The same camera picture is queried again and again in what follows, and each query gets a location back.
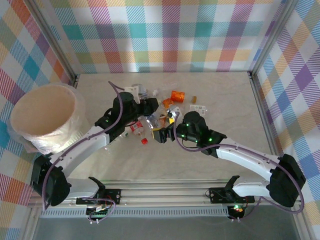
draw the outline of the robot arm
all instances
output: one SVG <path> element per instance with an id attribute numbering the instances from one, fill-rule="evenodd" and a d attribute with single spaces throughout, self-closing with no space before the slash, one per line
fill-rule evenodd
<path id="1" fill-rule="evenodd" d="M 85 140 L 70 151 L 67 148 L 57 154 L 49 157 L 40 156 L 35 160 L 31 184 L 33 189 L 41 195 L 48 169 L 64 152 L 67 152 L 63 160 L 56 164 L 49 174 L 45 198 L 50 205 L 56 206 L 69 198 L 93 197 L 98 199 L 104 197 L 105 186 L 98 180 L 93 177 L 89 179 L 71 179 L 68 178 L 70 173 L 93 152 L 111 143 L 123 133 L 127 124 L 136 121 L 139 116 L 151 115 L 158 108 L 158 102 L 155 98 L 148 98 L 137 104 L 131 93 L 121 92 L 120 96 L 123 103 L 123 114 L 120 121 L 112 129 Z M 118 118 L 119 112 L 119 99 L 115 98 L 113 107 L 107 110 L 104 116 L 95 123 L 95 126 L 78 142 L 111 126 Z M 172 123 L 167 128 L 154 131 L 153 135 L 154 139 L 160 143 L 165 143 L 167 138 L 174 141 L 176 139 L 174 124 Z M 266 161 L 268 159 L 285 168 L 294 177 L 300 188 L 306 182 L 292 156 L 286 154 L 283 157 L 267 155 L 241 146 L 224 134 L 209 129 L 204 118 L 195 111 L 188 112 L 184 116 L 182 123 L 176 127 L 176 137 L 196 144 L 198 149 L 189 149 L 188 151 L 190 152 L 201 151 L 208 156 L 211 155 L 215 158 L 234 162 L 261 176 L 260 179 L 255 180 L 233 176 L 224 188 L 224 193 L 230 202 L 236 203 L 237 200 L 246 196 L 263 196 L 272 198 L 285 207 L 294 205 L 299 196 L 294 183 L 279 167 Z M 219 144 L 219 147 L 210 147 L 212 144 Z"/>
<path id="2" fill-rule="evenodd" d="M 306 182 L 305 176 L 292 156 L 268 155 L 244 147 L 226 135 L 209 129 L 205 119 L 196 111 L 185 114 L 178 126 L 172 123 L 166 128 L 154 131 L 153 137 L 159 143 L 165 143 L 167 138 L 172 141 L 180 138 L 193 142 L 198 149 L 188 149 L 178 143 L 189 152 L 202 152 L 208 156 L 234 162 L 263 178 L 253 181 L 233 176 L 224 188 L 229 201 L 237 202 L 246 196 L 261 196 L 272 198 L 282 206 L 292 207 L 300 195 L 297 188 L 301 189 Z"/>

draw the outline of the white marble surface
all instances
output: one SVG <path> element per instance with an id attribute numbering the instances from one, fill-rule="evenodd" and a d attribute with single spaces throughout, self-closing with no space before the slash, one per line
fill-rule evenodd
<path id="1" fill-rule="evenodd" d="M 264 153 L 270 153 L 248 76 L 245 72 L 212 73 L 119 73 L 82 74 L 77 89 L 86 101 L 86 117 L 93 125 L 112 107 L 116 94 L 108 84 L 120 87 L 141 83 L 153 90 L 164 82 L 180 83 L 179 90 L 197 96 L 197 103 L 208 108 L 205 120 L 210 129 Z M 128 130 L 106 150 L 98 150 L 80 164 L 72 178 L 99 180 L 135 179 L 228 179 L 255 173 L 227 160 L 189 153 L 177 142 L 160 144 L 152 139 L 148 127 L 147 145 Z"/>

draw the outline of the bottle cap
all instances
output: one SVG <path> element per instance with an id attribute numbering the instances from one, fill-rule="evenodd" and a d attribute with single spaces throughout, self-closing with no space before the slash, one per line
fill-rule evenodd
<path id="1" fill-rule="evenodd" d="M 148 139 L 144 138 L 144 139 L 141 140 L 141 142 L 142 142 L 143 145 L 145 145 L 145 144 L 148 143 Z"/>

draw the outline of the crumpled plastic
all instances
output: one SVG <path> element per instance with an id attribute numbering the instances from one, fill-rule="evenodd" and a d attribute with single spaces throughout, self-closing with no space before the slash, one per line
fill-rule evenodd
<path id="1" fill-rule="evenodd" d="M 48 85 L 41 86 L 41 88 L 46 88 L 50 86 L 62 86 L 70 90 L 75 97 L 75 106 L 72 115 L 69 119 L 59 128 L 51 133 L 45 135 L 30 135 L 26 132 L 14 129 L 12 126 L 11 118 L 7 123 L 7 131 L 9 135 L 21 143 L 28 153 L 40 152 L 44 155 L 50 153 L 58 153 L 63 149 L 67 148 L 75 139 L 79 139 L 81 133 L 79 129 L 85 119 L 86 104 L 83 96 L 72 86 L 65 83 L 51 83 Z"/>

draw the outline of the metal frame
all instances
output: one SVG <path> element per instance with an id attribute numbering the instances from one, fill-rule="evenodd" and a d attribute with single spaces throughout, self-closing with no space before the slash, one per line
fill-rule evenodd
<path id="1" fill-rule="evenodd" d="M 111 180 L 102 181 L 108 189 L 121 189 L 121 201 L 117 208 L 156 207 L 221 207 L 230 204 L 212 204 L 205 196 L 209 188 L 223 188 L 227 180 Z M 29 207 L 41 208 L 39 195 L 31 196 Z M 75 199 L 66 199 L 55 208 L 83 208 Z"/>
<path id="2" fill-rule="evenodd" d="M 39 207 L 27 209 L 18 240 L 32 240 L 34 238 L 40 215 L 41 208 Z"/>
<path id="3" fill-rule="evenodd" d="M 267 138 L 267 142 L 270 147 L 271 154 L 279 156 L 279 151 L 275 142 L 275 138 L 273 137 L 271 126 L 268 122 L 268 117 L 266 115 L 266 111 L 264 109 L 264 106 L 262 104 L 261 97 L 259 95 L 259 89 L 257 87 L 257 81 L 259 81 L 258 76 L 254 75 L 252 76 L 249 74 L 249 80 L 252 87 L 252 92 L 256 101 L 256 105 L 258 108 L 258 112 L 262 121 L 262 125 L 265 131 L 265 136 Z M 292 208 L 294 211 L 298 210 L 297 206 L 293 206 Z M 312 225 L 306 216 L 306 212 L 303 211 L 300 214 L 294 214 L 293 219 L 296 225 L 296 228 L 298 230 L 298 234 L 302 240 L 304 239 L 316 239 L 314 231 L 311 229 Z"/>
<path id="4" fill-rule="evenodd" d="M 275 25 L 273 26 L 269 38 L 262 49 L 262 52 L 256 63 L 252 69 L 252 75 L 256 76 L 261 69 L 262 65 L 265 63 L 270 51 L 274 47 L 276 41 L 278 40 L 279 35 L 281 34 L 282 30 L 284 29 L 289 17 L 291 16 L 292 12 L 294 11 L 296 5 L 298 4 L 299 0 L 287 0 L 285 6 L 280 14 L 279 19 L 276 21 Z"/>
<path id="5" fill-rule="evenodd" d="M 24 0 L 25 5 L 31 12 L 32 16 L 34 17 L 36 23 L 39 25 L 43 35 L 45 36 L 46 40 L 48 41 L 49 45 L 51 46 L 52 50 L 54 51 L 57 59 L 60 61 L 62 67 L 64 68 L 66 74 L 70 78 L 72 85 L 75 84 L 77 74 L 72 69 L 67 57 L 65 56 L 64 52 L 60 48 L 60 45 L 52 33 L 46 19 L 41 13 L 38 5 L 34 2 L 34 0 Z"/>

